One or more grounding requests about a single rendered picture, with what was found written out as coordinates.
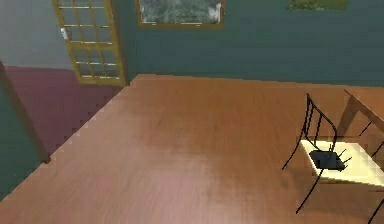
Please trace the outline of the brown framed grey picture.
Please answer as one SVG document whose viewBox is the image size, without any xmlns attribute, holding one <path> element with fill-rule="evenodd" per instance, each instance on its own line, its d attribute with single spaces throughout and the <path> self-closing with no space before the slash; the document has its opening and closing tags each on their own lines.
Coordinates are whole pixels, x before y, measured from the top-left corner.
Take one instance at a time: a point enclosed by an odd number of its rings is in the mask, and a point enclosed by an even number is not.
<svg viewBox="0 0 384 224">
<path fill-rule="evenodd" d="M 226 0 L 135 0 L 139 27 L 221 28 Z"/>
</svg>

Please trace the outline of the green framed picture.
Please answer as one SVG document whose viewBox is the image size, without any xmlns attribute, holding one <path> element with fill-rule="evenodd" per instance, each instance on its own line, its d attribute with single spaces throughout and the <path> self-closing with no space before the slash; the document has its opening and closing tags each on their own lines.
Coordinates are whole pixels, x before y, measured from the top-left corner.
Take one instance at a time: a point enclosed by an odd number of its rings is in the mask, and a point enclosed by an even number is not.
<svg viewBox="0 0 384 224">
<path fill-rule="evenodd" d="M 298 10 L 344 10 L 349 0 L 289 0 L 288 9 Z"/>
</svg>

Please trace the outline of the black chair with cream seat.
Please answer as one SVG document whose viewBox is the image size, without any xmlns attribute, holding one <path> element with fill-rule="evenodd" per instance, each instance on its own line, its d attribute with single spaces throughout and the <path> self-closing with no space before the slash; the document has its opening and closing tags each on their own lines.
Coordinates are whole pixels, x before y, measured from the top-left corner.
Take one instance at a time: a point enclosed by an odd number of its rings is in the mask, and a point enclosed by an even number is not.
<svg viewBox="0 0 384 224">
<path fill-rule="evenodd" d="M 345 150 L 341 156 L 342 160 L 351 157 L 351 160 L 347 162 L 348 167 L 341 172 L 316 169 L 309 160 L 308 147 L 311 144 L 317 145 L 323 150 L 327 150 L 330 143 L 336 144 L 337 153 Z M 309 93 L 306 94 L 305 113 L 299 135 L 291 154 L 282 165 L 282 170 L 287 168 L 299 149 L 302 149 L 306 156 L 306 159 L 314 172 L 315 180 L 300 205 L 296 208 L 296 214 L 304 208 L 305 204 L 322 180 L 341 183 L 357 183 L 384 188 L 384 171 L 379 164 L 374 161 L 372 156 L 369 155 L 359 143 L 346 142 L 343 140 L 343 137 L 338 136 L 337 126 L 316 104 Z"/>
</svg>

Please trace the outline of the black object with prongs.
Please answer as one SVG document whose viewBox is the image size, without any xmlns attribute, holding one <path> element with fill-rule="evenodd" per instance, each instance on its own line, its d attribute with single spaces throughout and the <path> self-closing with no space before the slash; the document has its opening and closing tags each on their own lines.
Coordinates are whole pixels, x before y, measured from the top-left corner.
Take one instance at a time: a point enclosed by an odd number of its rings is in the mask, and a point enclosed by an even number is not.
<svg viewBox="0 0 384 224">
<path fill-rule="evenodd" d="M 308 147 L 309 160 L 313 167 L 320 170 L 343 171 L 348 167 L 347 162 L 351 160 L 349 157 L 342 160 L 341 156 L 345 150 L 340 153 L 336 152 L 336 144 L 330 143 L 327 150 L 321 149 L 319 146 L 311 144 Z"/>
</svg>

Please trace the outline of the brown wooden table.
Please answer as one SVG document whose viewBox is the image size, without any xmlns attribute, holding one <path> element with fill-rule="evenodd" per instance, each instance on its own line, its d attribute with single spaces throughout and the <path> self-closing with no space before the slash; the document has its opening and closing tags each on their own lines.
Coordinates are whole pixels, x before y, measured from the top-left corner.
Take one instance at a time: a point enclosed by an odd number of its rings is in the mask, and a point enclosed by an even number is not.
<svg viewBox="0 0 384 224">
<path fill-rule="evenodd" d="M 344 92 L 348 96 L 348 101 L 337 127 L 338 136 L 345 137 L 358 112 L 361 112 L 369 120 L 361 133 L 371 124 L 374 124 L 384 133 L 384 88 L 349 87 L 345 88 Z"/>
</svg>

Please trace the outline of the yellow glass-paned room door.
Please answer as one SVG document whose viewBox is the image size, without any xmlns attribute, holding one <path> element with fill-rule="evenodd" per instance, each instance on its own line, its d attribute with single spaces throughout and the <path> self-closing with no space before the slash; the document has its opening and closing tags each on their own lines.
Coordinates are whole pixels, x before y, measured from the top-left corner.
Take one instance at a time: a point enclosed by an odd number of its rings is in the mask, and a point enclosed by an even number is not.
<svg viewBox="0 0 384 224">
<path fill-rule="evenodd" d="M 81 84 L 125 86 L 113 0 L 51 0 Z"/>
</svg>

